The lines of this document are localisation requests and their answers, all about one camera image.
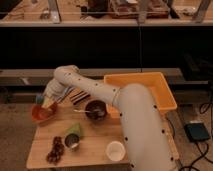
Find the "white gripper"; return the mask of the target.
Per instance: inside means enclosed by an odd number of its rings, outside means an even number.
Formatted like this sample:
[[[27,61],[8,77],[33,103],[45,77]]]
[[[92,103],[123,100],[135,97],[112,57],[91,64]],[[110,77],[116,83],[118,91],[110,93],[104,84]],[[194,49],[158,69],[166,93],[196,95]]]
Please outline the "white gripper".
[[[49,108],[54,103],[52,99],[58,98],[64,92],[64,90],[65,90],[65,86],[63,84],[58,82],[56,79],[50,80],[48,84],[46,85],[46,88],[44,91],[44,95],[47,97],[44,98],[42,107]]]

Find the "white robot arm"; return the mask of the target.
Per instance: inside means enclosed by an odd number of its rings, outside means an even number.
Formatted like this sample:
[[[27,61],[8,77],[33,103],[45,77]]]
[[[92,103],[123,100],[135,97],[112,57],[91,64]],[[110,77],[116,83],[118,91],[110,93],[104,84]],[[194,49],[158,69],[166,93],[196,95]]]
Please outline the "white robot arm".
[[[75,65],[60,66],[45,95],[54,100],[70,86],[104,101],[120,115],[132,171],[177,171],[162,121],[177,104],[162,73],[109,74],[97,81],[82,76]]]

